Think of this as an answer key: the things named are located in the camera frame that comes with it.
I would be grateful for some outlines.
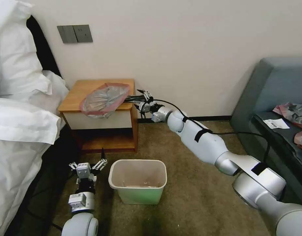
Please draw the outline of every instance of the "light switch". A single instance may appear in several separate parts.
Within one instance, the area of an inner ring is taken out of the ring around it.
[[[77,43],[73,26],[57,26],[63,43]]]
[[[73,29],[78,43],[93,42],[89,25],[74,25]]]

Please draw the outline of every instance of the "white trash bin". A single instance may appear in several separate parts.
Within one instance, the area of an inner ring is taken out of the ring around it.
[[[166,166],[159,160],[118,160],[108,182],[123,203],[156,205],[167,182]]]

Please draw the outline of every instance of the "white bedsheet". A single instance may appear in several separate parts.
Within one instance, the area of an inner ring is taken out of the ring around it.
[[[57,113],[57,108],[68,93],[64,81],[50,71],[43,72],[52,82],[52,94],[40,91],[4,96],[27,102]],[[4,235],[14,218],[25,193],[40,170],[42,155],[49,144],[0,140],[0,235]]]

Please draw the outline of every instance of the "paper receipt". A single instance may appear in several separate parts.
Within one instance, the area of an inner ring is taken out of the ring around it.
[[[271,129],[275,129],[275,128],[282,128],[282,129],[287,129],[290,128],[283,119],[277,119],[277,120],[263,120],[265,122],[265,124],[271,128]]]

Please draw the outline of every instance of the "baseboard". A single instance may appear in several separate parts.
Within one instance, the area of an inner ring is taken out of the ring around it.
[[[195,121],[229,121],[232,116],[192,116],[191,119]],[[153,123],[151,118],[138,119],[139,124],[143,123]]]

